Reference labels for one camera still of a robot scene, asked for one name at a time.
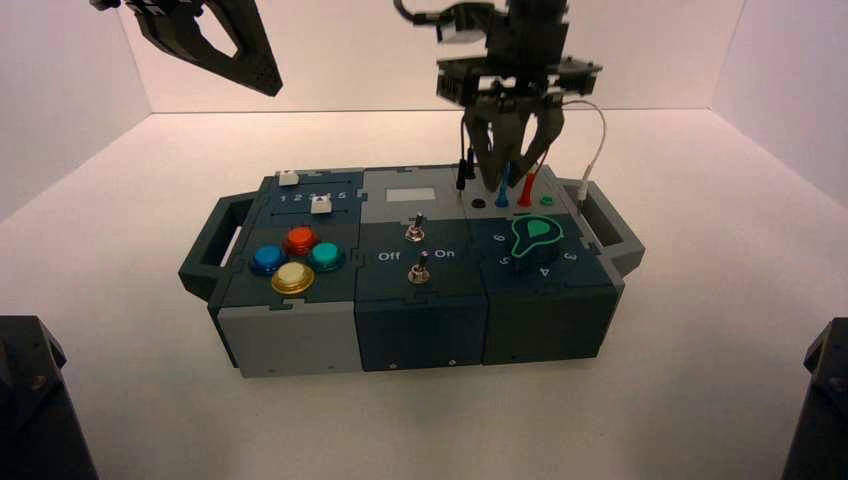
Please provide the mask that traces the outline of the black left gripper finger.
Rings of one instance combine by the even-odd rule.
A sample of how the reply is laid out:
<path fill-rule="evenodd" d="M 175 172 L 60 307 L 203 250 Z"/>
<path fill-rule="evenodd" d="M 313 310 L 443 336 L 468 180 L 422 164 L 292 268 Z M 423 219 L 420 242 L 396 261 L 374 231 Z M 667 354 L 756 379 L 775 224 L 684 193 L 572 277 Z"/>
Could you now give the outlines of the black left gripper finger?
<path fill-rule="evenodd" d="M 233 55 L 219 50 L 210 70 L 252 90 L 281 90 L 283 81 L 255 1 L 206 1 L 236 46 Z"/>
<path fill-rule="evenodd" d="M 213 55 L 219 49 L 213 46 L 203 34 L 197 22 L 205 11 L 210 11 L 205 6 L 205 2 L 126 1 L 124 4 L 133 12 L 143 37 L 159 50 L 213 73 L 210 67 Z M 280 90 L 254 91 L 269 97 L 274 97 L 280 92 Z"/>

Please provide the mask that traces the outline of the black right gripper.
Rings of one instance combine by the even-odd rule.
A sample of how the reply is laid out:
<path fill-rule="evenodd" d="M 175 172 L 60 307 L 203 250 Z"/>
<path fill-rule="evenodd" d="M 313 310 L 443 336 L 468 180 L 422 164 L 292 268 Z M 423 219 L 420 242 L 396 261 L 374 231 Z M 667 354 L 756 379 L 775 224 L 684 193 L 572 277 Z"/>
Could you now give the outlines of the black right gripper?
<path fill-rule="evenodd" d="M 437 39 L 448 43 L 484 40 L 485 54 L 437 62 L 437 95 L 466 107 L 463 121 L 486 189 L 495 192 L 514 155 L 514 112 L 497 100 L 548 100 L 593 93 L 602 66 L 564 53 L 569 23 L 566 1 L 508 1 L 500 10 L 488 2 L 460 2 L 437 15 Z M 523 178 L 559 137 L 563 103 L 542 102 L 519 116 L 536 131 L 519 161 Z"/>

